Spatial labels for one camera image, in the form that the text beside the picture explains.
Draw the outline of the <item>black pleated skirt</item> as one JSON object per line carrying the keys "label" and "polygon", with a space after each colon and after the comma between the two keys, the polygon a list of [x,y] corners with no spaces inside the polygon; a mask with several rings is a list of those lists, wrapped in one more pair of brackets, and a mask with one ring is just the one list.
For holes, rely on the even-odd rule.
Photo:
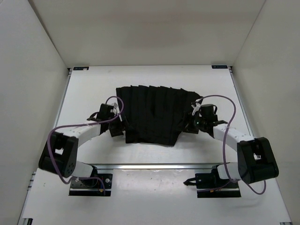
{"label": "black pleated skirt", "polygon": [[192,103],[201,96],[193,91],[164,86],[125,86],[116,89],[124,103],[126,143],[174,146],[182,132],[197,134]]}

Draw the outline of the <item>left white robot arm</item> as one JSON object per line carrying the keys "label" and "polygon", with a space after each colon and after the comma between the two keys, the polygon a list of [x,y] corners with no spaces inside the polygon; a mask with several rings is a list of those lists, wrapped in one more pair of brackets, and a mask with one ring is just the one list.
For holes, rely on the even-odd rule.
{"label": "left white robot arm", "polygon": [[122,124],[124,104],[103,103],[99,111],[93,113],[87,123],[63,125],[54,128],[48,135],[44,149],[38,162],[38,168],[56,174],[62,182],[68,184],[71,180],[82,180],[92,187],[100,178],[95,166],[78,161],[79,147],[106,131],[117,131],[117,125]]}

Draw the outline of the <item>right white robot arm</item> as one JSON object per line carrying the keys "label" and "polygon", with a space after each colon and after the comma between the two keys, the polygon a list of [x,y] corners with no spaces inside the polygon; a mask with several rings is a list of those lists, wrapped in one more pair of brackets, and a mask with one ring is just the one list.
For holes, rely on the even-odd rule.
{"label": "right white robot arm", "polygon": [[265,137],[253,137],[231,128],[224,120],[219,120],[217,107],[213,104],[193,105],[192,120],[189,126],[205,132],[212,138],[222,141],[222,147],[229,146],[237,153],[237,162],[214,165],[210,173],[197,173],[184,182],[202,188],[220,188],[242,180],[252,184],[273,179],[279,175],[270,142]]}

